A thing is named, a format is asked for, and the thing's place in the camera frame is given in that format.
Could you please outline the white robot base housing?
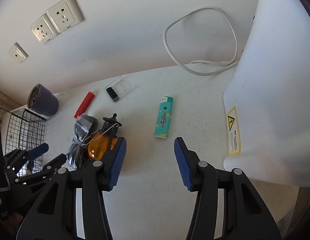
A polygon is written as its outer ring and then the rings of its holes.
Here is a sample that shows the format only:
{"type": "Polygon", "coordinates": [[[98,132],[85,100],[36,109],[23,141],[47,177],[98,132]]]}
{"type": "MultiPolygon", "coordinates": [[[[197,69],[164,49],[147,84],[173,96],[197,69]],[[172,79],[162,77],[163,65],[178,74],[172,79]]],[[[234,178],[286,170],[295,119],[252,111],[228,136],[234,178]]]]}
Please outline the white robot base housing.
{"type": "Polygon", "coordinates": [[[305,0],[258,0],[223,102],[236,107],[241,153],[223,166],[252,179],[310,187],[310,14],[305,0]]]}

